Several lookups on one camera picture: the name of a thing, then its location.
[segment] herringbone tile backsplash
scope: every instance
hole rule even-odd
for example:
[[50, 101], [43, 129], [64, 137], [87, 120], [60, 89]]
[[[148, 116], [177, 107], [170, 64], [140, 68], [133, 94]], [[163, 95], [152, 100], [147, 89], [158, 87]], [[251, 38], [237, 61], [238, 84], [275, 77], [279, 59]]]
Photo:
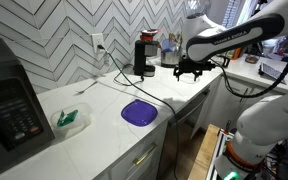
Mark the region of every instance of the herringbone tile backsplash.
[[156, 40], [181, 31], [187, 0], [0, 0], [0, 38], [24, 65], [36, 93], [98, 76], [116, 67], [93, 52], [91, 34], [119, 66], [132, 61], [144, 29]]

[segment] kitchen counter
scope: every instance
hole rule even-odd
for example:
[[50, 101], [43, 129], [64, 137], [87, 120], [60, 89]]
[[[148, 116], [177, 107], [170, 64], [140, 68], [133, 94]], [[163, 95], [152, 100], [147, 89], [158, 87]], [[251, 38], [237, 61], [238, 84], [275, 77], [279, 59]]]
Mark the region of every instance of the kitchen counter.
[[[144, 91], [156, 96], [157, 98], [170, 104], [176, 112], [185, 107], [195, 96], [204, 90], [214, 79], [220, 76], [219, 71], [205, 71], [203, 76], [200, 76], [194, 81], [193, 74], [183, 74], [180, 80], [173, 76], [173, 68], [163, 68], [160, 65], [159, 58], [147, 61], [146, 64], [155, 66], [154, 77], [144, 77], [144, 81], [135, 85]], [[140, 76], [133, 75], [132, 68], [125, 69], [125, 75], [131, 82], [140, 81]], [[168, 108], [162, 102], [148, 96], [131, 86], [123, 86], [113, 81], [114, 77], [119, 74], [119, 71], [113, 71], [100, 77], [97, 81], [105, 86], [116, 89], [118, 91], [131, 94], [136, 97], [146, 99], [147, 101]], [[123, 75], [116, 78], [119, 82], [129, 84]]]
[[49, 148], [2, 173], [0, 180], [93, 179], [171, 116], [169, 110], [155, 106], [158, 116], [151, 124], [131, 125], [120, 113], [136, 97], [101, 84], [76, 95], [76, 90], [93, 82], [88, 79], [38, 95], [48, 120], [56, 111], [86, 103], [91, 108], [92, 122], [79, 134], [65, 141], [54, 141]]
[[[279, 70], [280, 72], [283, 71], [286, 65], [286, 62], [272, 60], [264, 57], [261, 57], [256, 64], [250, 64], [245, 62], [245, 57], [246, 55], [243, 55], [241, 58], [238, 58], [237, 60], [231, 60], [229, 66], [225, 69], [227, 75], [231, 78], [246, 81], [262, 87], [268, 87], [274, 82], [273, 80], [261, 77], [258, 74], [258, 69], [262, 62], [270, 65], [271, 67]], [[219, 68], [216, 68], [213, 71], [221, 72]], [[286, 82], [286, 85], [280, 83], [274, 89], [275, 91], [281, 92], [283, 94], [288, 93], [288, 74], [286, 75], [284, 80]]]
[[[284, 62], [261, 58], [273, 67], [282, 70]], [[266, 87], [273, 81], [258, 75], [260, 64], [248, 64], [242, 57], [231, 61], [226, 69], [230, 77]], [[145, 78], [136, 85], [159, 99], [169, 103], [176, 112], [185, 107], [195, 96], [219, 77], [219, 68], [203, 72], [196, 81], [192, 74], [183, 74], [178, 82], [173, 76], [173, 69], [162, 68], [159, 59], [148, 61], [156, 67], [155, 76]], [[125, 71], [132, 82], [140, 80], [132, 75], [131, 70]], [[54, 141], [52, 146], [11, 168], [0, 175], [3, 179], [93, 179], [112, 163], [118, 161], [125, 153], [143, 139], [163, 121], [172, 117], [172, 112], [163, 103], [140, 92], [134, 87], [121, 86], [113, 82], [118, 71], [100, 77], [96, 85], [84, 94], [76, 95], [94, 82], [88, 79], [62, 88], [54, 89], [38, 95], [48, 120], [53, 113], [77, 103], [86, 103], [91, 108], [91, 125], [82, 132], [65, 141]], [[120, 75], [117, 80], [127, 81]], [[280, 84], [278, 90], [288, 92], [287, 85]], [[158, 109], [157, 118], [148, 126], [136, 127], [127, 123], [121, 116], [121, 110], [135, 99], [143, 99]]]

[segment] black microwave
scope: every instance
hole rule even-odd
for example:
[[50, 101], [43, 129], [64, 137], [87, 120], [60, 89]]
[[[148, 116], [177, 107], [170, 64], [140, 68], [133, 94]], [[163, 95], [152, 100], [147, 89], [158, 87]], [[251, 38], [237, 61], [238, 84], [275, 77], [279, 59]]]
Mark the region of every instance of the black microwave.
[[54, 139], [24, 67], [0, 39], [0, 173]]

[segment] purple lid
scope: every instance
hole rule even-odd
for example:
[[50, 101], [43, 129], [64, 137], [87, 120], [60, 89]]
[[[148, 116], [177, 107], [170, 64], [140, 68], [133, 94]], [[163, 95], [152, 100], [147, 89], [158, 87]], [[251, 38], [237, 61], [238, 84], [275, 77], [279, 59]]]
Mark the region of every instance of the purple lid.
[[136, 99], [122, 110], [121, 115], [135, 126], [146, 126], [156, 118], [157, 110], [154, 106]]

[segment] cable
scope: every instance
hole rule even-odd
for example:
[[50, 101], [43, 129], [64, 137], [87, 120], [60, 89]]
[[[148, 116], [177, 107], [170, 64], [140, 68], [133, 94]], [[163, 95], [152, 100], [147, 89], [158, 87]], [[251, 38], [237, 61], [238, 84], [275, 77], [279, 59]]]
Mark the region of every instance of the cable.
[[111, 57], [111, 59], [113, 60], [115, 66], [117, 67], [117, 69], [120, 71], [120, 73], [124, 76], [124, 78], [125, 78], [133, 87], [135, 87], [136, 89], [142, 91], [144, 94], [146, 94], [146, 95], [148, 95], [148, 96], [150, 96], [150, 97], [152, 97], [152, 98], [154, 98], [154, 99], [156, 99], [156, 100], [164, 103], [165, 105], [167, 105], [167, 106], [171, 109], [171, 111], [172, 111], [172, 113], [173, 113], [173, 119], [175, 120], [175, 126], [176, 126], [176, 145], [177, 145], [177, 148], [176, 148], [175, 165], [174, 165], [174, 169], [173, 169], [174, 171], [173, 171], [173, 173], [174, 173], [175, 179], [177, 180], [178, 178], [177, 178], [177, 176], [176, 176], [176, 166], [177, 166], [178, 151], [179, 151], [179, 133], [178, 133], [177, 120], [176, 120], [176, 118], [175, 118], [175, 115], [176, 115], [175, 110], [174, 110], [174, 109], [172, 108], [172, 106], [169, 105], [167, 102], [165, 102], [165, 101], [163, 101], [163, 100], [161, 100], [161, 99], [159, 99], [159, 98], [157, 98], [157, 97], [149, 94], [148, 92], [144, 91], [143, 89], [135, 86], [135, 84], [132, 83], [132, 82], [126, 77], [126, 75], [123, 73], [123, 71], [120, 69], [120, 67], [118, 67], [118, 65], [117, 65], [117, 63], [115, 62], [115, 60], [114, 60], [113, 56], [111, 55], [111, 53], [109, 53], [102, 45], [97, 45], [97, 47], [98, 47], [99, 49], [103, 49], [103, 50]]
[[219, 67], [222, 69], [223, 74], [224, 74], [224, 81], [225, 81], [225, 87], [226, 87], [226, 89], [227, 89], [230, 93], [232, 93], [233, 95], [238, 96], [238, 97], [241, 97], [241, 98], [255, 98], [255, 97], [259, 97], [259, 96], [262, 96], [262, 95], [266, 94], [267, 92], [273, 90], [279, 83], [281, 83], [281, 81], [285, 78], [286, 74], [288, 73], [288, 62], [287, 62], [287, 64], [286, 64], [285, 68], [283, 69], [280, 77], [278, 77], [278, 78], [276, 79], [276, 81], [275, 81], [272, 85], [270, 85], [268, 88], [264, 89], [263, 91], [261, 91], [261, 92], [259, 92], [259, 93], [251, 94], [251, 95], [243, 95], [243, 94], [238, 94], [238, 93], [236, 93], [236, 92], [231, 88], [231, 85], [230, 85], [230, 83], [229, 83], [229, 81], [228, 81], [228, 77], [227, 77], [227, 75], [226, 75], [226, 72], [225, 72], [224, 68], [223, 68], [219, 63], [217, 63], [215, 60], [213, 60], [213, 59], [210, 59], [210, 60], [211, 60], [212, 62], [214, 62], [217, 66], [219, 66]]
[[[127, 66], [134, 66], [134, 65], [133, 65], [133, 64], [126, 64], [126, 65], [124, 65], [124, 67], [122, 68], [122, 71], [123, 71]], [[115, 76], [113, 82], [115, 82], [115, 83], [117, 83], [117, 84], [120, 84], [120, 85], [123, 85], [123, 86], [132, 86], [131, 84], [124, 84], [124, 83], [119, 82], [119, 81], [117, 80], [117, 77], [118, 77], [119, 75], [121, 75], [121, 72], [118, 73], [118, 74]], [[141, 81], [137, 81], [137, 82], [135, 82], [134, 84], [141, 83], [141, 82], [143, 82], [143, 81], [144, 81], [144, 77], [141, 76]]]
[[281, 178], [279, 178], [272, 170], [270, 170], [269, 167], [266, 166], [266, 164], [264, 164], [264, 169], [270, 173], [271, 176], [273, 176], [276, 180], [281, 180]]

